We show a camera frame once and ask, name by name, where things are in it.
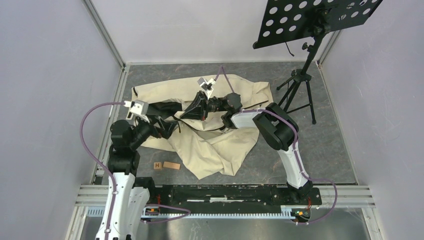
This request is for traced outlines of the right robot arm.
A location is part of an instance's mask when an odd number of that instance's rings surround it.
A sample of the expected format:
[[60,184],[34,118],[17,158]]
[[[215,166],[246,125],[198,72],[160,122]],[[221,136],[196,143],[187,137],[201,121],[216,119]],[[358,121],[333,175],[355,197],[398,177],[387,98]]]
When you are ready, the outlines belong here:
[[299,153],[299,127],[277,103],[246,110],[242,108],[241,96],[237,93],[209,98],[205,92],[199,91],[183,111],[181,119],[204,121],[209,113],[215,112],[225,113],[221,119],[226,128],[257,128],[266,143],[280,156],[286,172],[289,199],[295,204],[302,204],[309,198],[313,183]]

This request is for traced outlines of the cream zip-up jacket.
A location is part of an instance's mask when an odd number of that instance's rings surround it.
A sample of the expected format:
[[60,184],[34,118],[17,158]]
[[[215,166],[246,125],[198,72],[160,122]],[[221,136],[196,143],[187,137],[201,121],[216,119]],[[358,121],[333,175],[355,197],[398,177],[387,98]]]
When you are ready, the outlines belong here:
[[[134,86],[131,99],[149,104],[176,102],[186,109],[201,91],[199,79],[187,77]],[[270,83],[252,82],[235,74],[219,76],[213,89],[213,96],[218,98],[232,92],[239,94],[245,109],[265,107],[274,101]],[[176,152],[198,179],[217,172],[235,176],[260,132],[256,127],[223,129],[222,115],[223,112],[209,113],[204,121],[181,119],[169,139],[149,137],[142,146]]]

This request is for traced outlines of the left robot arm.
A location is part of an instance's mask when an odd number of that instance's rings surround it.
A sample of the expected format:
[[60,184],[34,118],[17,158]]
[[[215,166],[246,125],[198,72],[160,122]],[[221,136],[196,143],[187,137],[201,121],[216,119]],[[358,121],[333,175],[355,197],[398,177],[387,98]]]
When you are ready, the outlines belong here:
[[136,100],[120,105],[128,108],[128,118],[135,123],[121,119],[110,126],[108,162],[102,165],[108,175],[108,193],[97,240],[134,240],[139,225],[150,224],[161,213],[163,206],[154,202],[159,194],[152,177],[137,176],[138,148],[149,137],[168,139],[177,123],[166,119],[182,109],[177,102]]

